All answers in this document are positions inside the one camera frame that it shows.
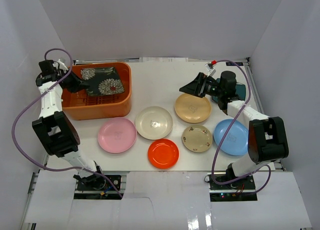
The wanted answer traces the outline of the dark teal square plate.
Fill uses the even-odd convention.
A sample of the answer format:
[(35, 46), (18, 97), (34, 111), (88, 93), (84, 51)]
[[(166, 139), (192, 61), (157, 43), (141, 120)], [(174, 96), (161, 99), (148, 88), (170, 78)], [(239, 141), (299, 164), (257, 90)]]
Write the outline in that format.
[[(246, 100), (246, 86), (243, 83), (237, 82), (235, 89), (236, 89), (236, 94), (239, 96), (239, 99), (241, 101), (245, 101)], [(214, 103), (218, 103), (218, 98), (216, 96), (212, 96), (211, 100)]]

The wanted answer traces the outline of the black floral square plate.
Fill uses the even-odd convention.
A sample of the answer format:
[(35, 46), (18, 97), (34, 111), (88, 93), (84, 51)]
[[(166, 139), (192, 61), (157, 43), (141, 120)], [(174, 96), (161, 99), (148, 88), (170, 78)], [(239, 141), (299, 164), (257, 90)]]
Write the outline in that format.
[(88, 84), (86, 93), (91, 97), (110, 96), (125, 92), (123, 82), (115, 67), (83, 68), (80, 74)]

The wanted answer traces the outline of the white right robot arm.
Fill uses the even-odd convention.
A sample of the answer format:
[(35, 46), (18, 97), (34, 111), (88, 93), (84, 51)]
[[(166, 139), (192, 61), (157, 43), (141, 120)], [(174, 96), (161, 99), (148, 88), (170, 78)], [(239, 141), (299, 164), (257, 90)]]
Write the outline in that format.
[(262, 114), (249, 106), (247, 101), (240, 100), (236, 93), (236, 85), (236, 74), (227, 70), (221, 73), (220, 80), (200, 72), (193, 81), (179, 89), (182, 93), (199, 98), (206, 95), (217, 97), (219, 109), (232, 117), (231, 123), (219, 141), (218, 151), (223, 148), (236, 122), (247, 128), (245, 155), (231, 163), (223, 177), (212, 179), (215, 184), (227, 185), (233, 190), (243, 185), (244, 178), (268, 166), (269, 163), (287, 158), (289, 155), (282, 118)]

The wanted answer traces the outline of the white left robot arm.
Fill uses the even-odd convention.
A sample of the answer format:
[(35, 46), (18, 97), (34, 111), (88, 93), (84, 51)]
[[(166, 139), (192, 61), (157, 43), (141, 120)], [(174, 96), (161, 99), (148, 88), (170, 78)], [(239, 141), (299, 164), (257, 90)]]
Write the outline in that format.
[(87, 157), (80, 149), (80, 137), (62, 110), (62, 93), (85, 90), (89, 85), (80, 79), (61, 61), (43, 60), (39, 62), (41, 73), (35, 83), (41, 94), (41, 111), (32, 128), (50, 156), (56, 156), (75, 167), (76, 180), (89, 188), (102, 189), (106, 177), (100, 166)]

